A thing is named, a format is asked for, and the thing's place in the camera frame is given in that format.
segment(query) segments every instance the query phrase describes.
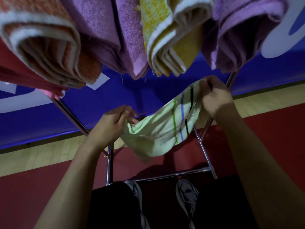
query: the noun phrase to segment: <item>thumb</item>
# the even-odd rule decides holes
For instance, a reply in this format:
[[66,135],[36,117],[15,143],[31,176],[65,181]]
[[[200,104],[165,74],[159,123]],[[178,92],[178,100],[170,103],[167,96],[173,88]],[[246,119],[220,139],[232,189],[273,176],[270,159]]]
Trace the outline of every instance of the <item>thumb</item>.
[[208,81],[206,79],[202,79],[199,82],[199,87],[200,87],[202,97],[205,97],[205,96],[207,96],[208,94],[211,93],[211,88],[210,88],[210,86],[208,84]]
[[130,115],[131,111],[132,111],[132,107],[131,106],[127,106],[124,109],[124,111],[122,112],[118,123],[123,125],[125,123],[125,121],[127,120],[127,117]]

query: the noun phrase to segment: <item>striped towel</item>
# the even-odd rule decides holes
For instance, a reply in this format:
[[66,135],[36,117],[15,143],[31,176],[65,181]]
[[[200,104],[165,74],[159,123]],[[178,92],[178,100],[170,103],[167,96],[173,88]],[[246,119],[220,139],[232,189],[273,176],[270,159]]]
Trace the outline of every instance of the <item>striped towel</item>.
[[161,156],[187,138],[201,105],[199,81],[196,81],[137,125],[126,123],[121,139],[140,158]]
[[147,60],[157,76],[185,73],[200,52],[213,0],[140,0]]
[[0,36],[30,69],[54,83],[93,84],[101,64],[81,51],[80,36],[59,0],[0,0]]

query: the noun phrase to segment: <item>shoe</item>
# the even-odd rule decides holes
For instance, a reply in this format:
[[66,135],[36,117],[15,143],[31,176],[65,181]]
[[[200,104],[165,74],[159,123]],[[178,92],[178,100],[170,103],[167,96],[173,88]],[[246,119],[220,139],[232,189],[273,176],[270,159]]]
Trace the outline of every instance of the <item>shoe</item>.
[[143,210],[142,210],[142,191],[141,191],[140,186],[135,181],[130,180],[130,179],[126,180],[125,183],[130,187],[130,189],[134,193],[135,197],[139,200],[141,228],[142,229],[150,229],[148,221],[147,221],[145,215],[143,214]]
[[190,229],[195,229],[193,218],[195,213],[198,190],[193,184],[186,180],[180,179],[176,185],[177,200],[189,218]]

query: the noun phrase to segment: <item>red floor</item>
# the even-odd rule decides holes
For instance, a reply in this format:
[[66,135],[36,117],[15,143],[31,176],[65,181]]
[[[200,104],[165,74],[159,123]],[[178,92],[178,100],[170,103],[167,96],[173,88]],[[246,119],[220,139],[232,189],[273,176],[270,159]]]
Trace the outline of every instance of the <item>red floor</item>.
[[[305,192],[305,104],[245,119],[291,179]],[[213,126],[204,141],[218,177],[236,173],[223,131]],[[33,228],[40,213],[59,184],[70,161],[0,177],[0,228]],[[187,141],[164,157],[143,163],[128,149],[115,151],[114,180],[153,177],[206,165],[192,133]],[[106,159],[101,157],[94,188],[105,185]],[[209,173],[190,176],[199,188],[211,180]],[[175,196],[177,179],[141,184],[143,211],[151,228],[188,228],[185,213]]]

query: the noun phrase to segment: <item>wooden floor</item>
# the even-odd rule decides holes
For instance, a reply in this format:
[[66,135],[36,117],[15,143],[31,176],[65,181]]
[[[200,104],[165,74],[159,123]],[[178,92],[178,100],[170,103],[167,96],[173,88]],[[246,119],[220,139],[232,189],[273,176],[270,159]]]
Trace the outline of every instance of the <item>wooden floor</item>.
[[[234,102],[243,118],[302,104],[305,103],[305,84],[247,96]],[[201,111],[196,128],[203,128],[207,118],[207,113]],[[0,154],[0,176],[71,160],[84,140],[85,136],[77,136],[30,148],[27,145],[25,149]],[[115,149],[123,146],[120,138],[114,145]]]

